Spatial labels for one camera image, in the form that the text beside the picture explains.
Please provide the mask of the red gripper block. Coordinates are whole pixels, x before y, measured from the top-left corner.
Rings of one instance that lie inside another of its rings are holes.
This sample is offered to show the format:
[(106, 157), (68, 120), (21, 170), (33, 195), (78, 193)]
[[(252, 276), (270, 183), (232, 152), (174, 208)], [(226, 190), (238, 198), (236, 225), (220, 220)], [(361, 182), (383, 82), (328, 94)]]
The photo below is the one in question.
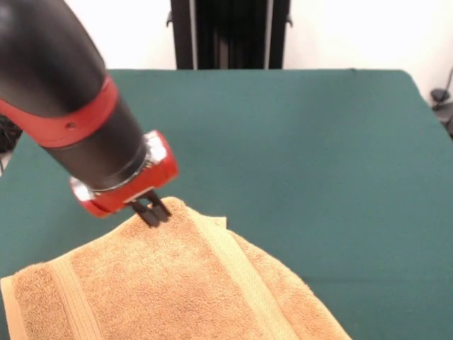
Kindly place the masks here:
[(144, 162), (129, 179), (105, 191), (94, 191), (78, 182), (78, 201), (88, 212), (104, 218), (132, 208), (150, 227), (169, 219), (169, 209), (154, 190), (177, 177), (177, 161), (163, 135), (145, 134), (144, 142)]

